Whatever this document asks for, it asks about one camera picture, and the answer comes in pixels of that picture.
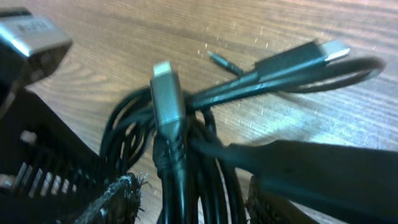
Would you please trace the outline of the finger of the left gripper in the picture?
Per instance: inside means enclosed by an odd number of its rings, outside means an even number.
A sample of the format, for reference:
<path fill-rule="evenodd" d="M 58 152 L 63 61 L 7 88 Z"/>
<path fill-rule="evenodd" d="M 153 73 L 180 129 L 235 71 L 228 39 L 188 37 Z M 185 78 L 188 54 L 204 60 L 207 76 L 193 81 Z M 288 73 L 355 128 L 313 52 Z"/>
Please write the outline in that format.
<path fill-rule="evenodd" d="M 72 223 L 115 180 L 93 152 L 35 93 L 18 92 L 1 119 L 1 223 Z"/>
<path fill-rule="evenodd" d="M 397 153 L 278 140 L 262 146 L 189 142 L 254 174 L 261 188 L 348 223 L 397 223 Z"/>

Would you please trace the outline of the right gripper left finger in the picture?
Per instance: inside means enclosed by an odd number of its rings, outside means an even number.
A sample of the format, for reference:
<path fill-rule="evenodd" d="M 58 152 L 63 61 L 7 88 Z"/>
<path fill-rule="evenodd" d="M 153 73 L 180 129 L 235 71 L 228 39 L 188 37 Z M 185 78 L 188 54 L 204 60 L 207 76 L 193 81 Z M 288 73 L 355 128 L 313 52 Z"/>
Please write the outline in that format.
<path fill-rule="evenodd" d="M 141 188 L 146 176 L 128 173 L 109 185 L 104 194 L 90 203 L 75 220 L 77 224 L 134 224 L 141 210 Z"/>

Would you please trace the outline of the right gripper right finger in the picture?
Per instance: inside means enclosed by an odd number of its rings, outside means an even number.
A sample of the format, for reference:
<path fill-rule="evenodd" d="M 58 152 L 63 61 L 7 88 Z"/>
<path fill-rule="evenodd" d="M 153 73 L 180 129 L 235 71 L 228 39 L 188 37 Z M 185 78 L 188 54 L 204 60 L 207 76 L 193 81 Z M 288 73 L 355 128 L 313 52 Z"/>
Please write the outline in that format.
<path fill-rule="evenodd" d="M 254 175 L 250 179 L 245 207 L 251 223 L 318 224 L 287 199 L 263 191 Z"/>

